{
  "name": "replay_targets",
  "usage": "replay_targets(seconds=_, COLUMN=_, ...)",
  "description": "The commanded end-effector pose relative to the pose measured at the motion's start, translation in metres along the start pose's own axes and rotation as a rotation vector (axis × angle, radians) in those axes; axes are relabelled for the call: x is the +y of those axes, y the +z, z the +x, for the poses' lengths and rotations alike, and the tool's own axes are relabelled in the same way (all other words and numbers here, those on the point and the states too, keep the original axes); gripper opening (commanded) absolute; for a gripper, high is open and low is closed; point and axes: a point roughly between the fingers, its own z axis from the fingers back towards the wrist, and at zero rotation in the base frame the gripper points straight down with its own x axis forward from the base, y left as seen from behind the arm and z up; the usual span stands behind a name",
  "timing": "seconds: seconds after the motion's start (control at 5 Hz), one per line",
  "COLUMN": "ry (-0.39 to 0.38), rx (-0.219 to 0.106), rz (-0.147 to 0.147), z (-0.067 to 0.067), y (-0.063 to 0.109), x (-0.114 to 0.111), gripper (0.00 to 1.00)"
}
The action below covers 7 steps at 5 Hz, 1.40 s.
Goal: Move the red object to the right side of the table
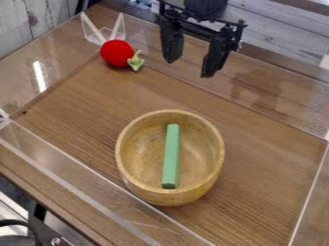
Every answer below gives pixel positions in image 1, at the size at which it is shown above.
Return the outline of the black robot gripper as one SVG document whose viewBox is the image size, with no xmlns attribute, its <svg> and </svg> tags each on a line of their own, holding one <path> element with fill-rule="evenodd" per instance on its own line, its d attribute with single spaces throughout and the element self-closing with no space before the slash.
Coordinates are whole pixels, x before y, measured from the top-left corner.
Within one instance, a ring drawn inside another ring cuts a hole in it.
<svg viewBox="0 0 329 246">
<path fill-rule="evenodd" d="M 237 41 L 243 39 L 247 21 L 231 11 L 229 0 L 158 0 L 158 2 L 160 15 L 164 16 L 160 27 L 166 62 L 172 63 L 183 56 L 183 32 L 203 39 L 213 37 L 201 73 L 203 78 L 211 78 L 227 62 L 233 38 Z M 232 30 L 233 37 L 219 35 L 219 31 L 204 26 L 203 22 L 221 23 Z"/>
</svg>

